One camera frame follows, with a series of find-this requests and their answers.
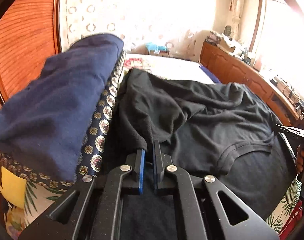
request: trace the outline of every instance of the wallpaper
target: wallpaper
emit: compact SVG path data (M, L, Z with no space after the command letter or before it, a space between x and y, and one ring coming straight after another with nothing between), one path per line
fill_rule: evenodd
M60 0L61 47L109 32L128 53L144 54L154 42L172 56L198 60L208 31L224 30L228 9L228 0Z

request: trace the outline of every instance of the blue blanket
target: blue blanket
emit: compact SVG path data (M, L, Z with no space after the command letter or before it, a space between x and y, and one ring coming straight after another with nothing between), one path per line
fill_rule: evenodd
M214 83L218 83L221 84L221 81L212 73L210 72L206 67L202 66L201 64L199 64L199 68L201 70L203 70L203 72L208 75L208 77L214 82Z
M0 162L25 179L73 182L82 140L124 43L111 34L50 57L0 111Z

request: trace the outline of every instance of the sheer curtain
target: sheer curtain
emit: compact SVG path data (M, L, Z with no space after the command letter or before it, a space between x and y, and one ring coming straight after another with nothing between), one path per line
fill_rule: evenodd
M239 40L239 21L243 12L244 0L232 0L232 37L236 41Z
M304 23L287 4L266 0L256 54L304 97Z

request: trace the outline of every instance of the clutter on dresser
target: clutter on dresser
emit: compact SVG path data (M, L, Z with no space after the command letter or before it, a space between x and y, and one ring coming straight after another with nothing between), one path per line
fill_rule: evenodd
M254 66L254 63L255 63L255 53L252 53L252 52L249 52L249 51L244 51L243 54L244 57L243 57L243 61L247 64L247 65L250 65L250 66Z
M302 115L302 119L304 117L304 98L300 96L296 91L295 88L293 88L287 81L280 78L279 76L274 76L271 78L270 82L278 88L282 92L284 96L295 106L296 112L300 115Z
M210 31L210 35L207 36L205 41L220 48L231 56L237 55L241 57L245 52L245 49L241 44L239 44L236 40L225 36L223 33Z
M159 46L153 42L149 42L145 47L147 48L149 55L161 57L168 57L169 55L169 50L166 46Z

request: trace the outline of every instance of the wooden cabinet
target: wooden cabinet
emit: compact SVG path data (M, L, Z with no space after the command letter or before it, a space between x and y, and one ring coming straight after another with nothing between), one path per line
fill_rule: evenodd
M228 83L228 77L226 71L228 69L225 67L229 64L228 58L221 54L215 54L214 60L210 61L210 71L224 84Z
M203 47L202 47L201 55L203 55L203 56L199 59L200 63L204 67L208 68L209 67L209 63L210 63L210 59L212 58L212 55L213 55L212 45L210 45L209 43L205 42L203 44Z
M242 64L231 62L230 71L228 72L228 80L229 82L235 82L235 83L245 83L247 80L247 73L246 69Z
M204 42L200 62L223 84L235 82L247 85L279 117L284 125L294 125L299 116L289 100L252 67L230 56L216 46Z
M261 76L247 75L246 84L250 90L260 97L264 102L267 102L272 94L271 87L266 83L266 81Z

